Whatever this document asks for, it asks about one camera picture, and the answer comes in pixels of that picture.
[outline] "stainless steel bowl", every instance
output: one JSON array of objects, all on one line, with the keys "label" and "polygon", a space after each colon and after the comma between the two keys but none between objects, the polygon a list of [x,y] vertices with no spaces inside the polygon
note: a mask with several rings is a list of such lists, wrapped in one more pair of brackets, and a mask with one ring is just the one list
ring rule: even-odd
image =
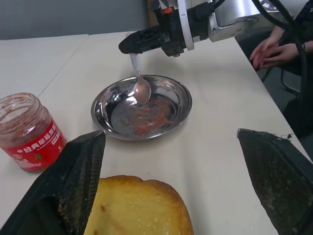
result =
[{"label": "stainless steel bowl", "polygon": [[[93,102],[92,120],[104,129],[107,135],[123,140],[152,139],[174,130],[189,115],[192,98],[184,85],[163,76],[144,75],[143,78],[150,83],[152,90],[151,98],[145,106],[138,103],[134,97],[135,77],[115,82],[105,88]],[[130,117],[136,115],[143,107],[150,110],[158,99],[166,101],[164,104],[170,110],[166,117],[169,122],[147,134],[138,135],[129,122]]]}]

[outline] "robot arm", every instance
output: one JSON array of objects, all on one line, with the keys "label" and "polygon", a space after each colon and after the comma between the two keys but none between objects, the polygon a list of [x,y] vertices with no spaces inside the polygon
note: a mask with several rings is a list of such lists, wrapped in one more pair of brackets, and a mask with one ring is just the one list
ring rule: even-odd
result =
[{"label": "robot arm", "polygon": [[[174,7],[162,9],[159,1],[155,0],[152,10],[158,25],[132,33],[120,43],[119,49],[122,53],[128,54],[143,53],[160,47],[167,56],[177,57],[185,48],[194,49],[195,42],[208,38],[215,42],[238,36],[252,28],[270,25],[251,0],[219,1],[222,2],[221,5],[208,0],[186,10],[185,0],[177,1],[178,9]],[[301,9],[306,1],[298,0],[296,6],[300,6]],[[277,9],[268,0],[260,2],[272,16],[280,17]],[[285,0],[285,2],[291,4],[291,9],[295,7],[294,1]]]}]

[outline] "orange component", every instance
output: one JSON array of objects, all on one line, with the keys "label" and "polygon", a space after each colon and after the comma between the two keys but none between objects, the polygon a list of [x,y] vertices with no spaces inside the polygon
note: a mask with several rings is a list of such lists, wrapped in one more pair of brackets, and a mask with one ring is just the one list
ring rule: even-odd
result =
[{"label": "orange component", "polygon": [[170,14],[170,13],[172,13],[173,12],[173,8],[172,7],[168,7],[168,8],[165,8],[164,9],[164,13],[165,14]]}]

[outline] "white table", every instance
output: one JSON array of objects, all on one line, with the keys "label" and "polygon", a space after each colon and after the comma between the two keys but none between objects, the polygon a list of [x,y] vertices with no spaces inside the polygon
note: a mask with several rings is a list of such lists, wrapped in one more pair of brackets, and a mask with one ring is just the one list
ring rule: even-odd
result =
[{"label": "white table", "polygon": [[[68,140],[97,129],[90,117],[93,100],[132,71],[128,55],[117,47],[124,37],[89,36],[40,96]],[[108,138],[101,177],[125,174],[169,183],[185,201],[195,234],[277,235],[254,192],[236,134],[238,128],[278,135],[292,130],[236,41],[200,42],[179,58],[157,49],[144,53],[141,62],[145,74],[182,82],[193,108],[186,123],[167,136],[145,142]],[[291,141],[305,154],[298,139]],[[0,174],[1,224],[26,193],[21,186],[35,176],[13,161]]]},{"label": "white table", "polygon": [[88,37],[74,35],[0,41],[0,98],[38,96]]}]

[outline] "gray wall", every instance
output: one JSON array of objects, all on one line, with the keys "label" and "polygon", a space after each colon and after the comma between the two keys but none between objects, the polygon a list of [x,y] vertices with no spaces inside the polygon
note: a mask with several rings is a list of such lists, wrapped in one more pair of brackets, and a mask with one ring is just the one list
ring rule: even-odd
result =
[{"label": "gray wall", "polygon": [[0,40],[135,31],[146,0],[0,0]]}]

